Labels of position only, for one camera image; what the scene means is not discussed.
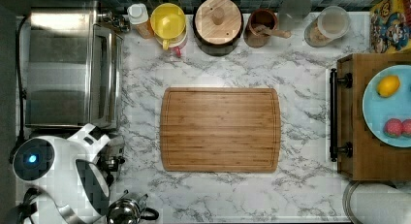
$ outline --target oven door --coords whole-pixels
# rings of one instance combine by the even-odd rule
[[[111,29],[94,25],[90,75],[90,123],[103,129],[118,127],[121,97],[122,39]]]

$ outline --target blue indicator light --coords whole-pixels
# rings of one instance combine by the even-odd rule
[[[30,155],[28,158],[29,163],[35,163],[37,161],[37,156],[36,155]]]

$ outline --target white marble surface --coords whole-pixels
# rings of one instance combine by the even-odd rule
[[[123,111],[119,132],[126,163],[112,192],[149,195],[157,223],[343,222],[348,181],[329,156],[329,69],[338,58],[368,49],[368,15],[350,13],[351,29],[325,48],[312,48],[303,30],[291,39],[271,38],[262,48],[243,39],[224,57],[203,53],[189,41],[177,58],[153,39],[124,36]],[[281,151],[273,174],[172,173],[161,163],[159,125],[170,86],[275,88],[281,109]]]

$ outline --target blue plate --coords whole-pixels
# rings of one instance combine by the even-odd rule
[[[394,95],[382,98],[376,87],[389,75],[399,77],[400,87]],[[363,114],[366,125],[379,140],[396,147],[411,147],[411,138],[390,138],[384,134],[384,125],[389,119],[411,119],[411,66],[389,67],[372,78],[365,89]]]

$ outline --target toaster oven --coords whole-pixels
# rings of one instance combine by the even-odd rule
[[[26,127],[118,127],[123,40],[104,16],[96,1],[32,8]]]

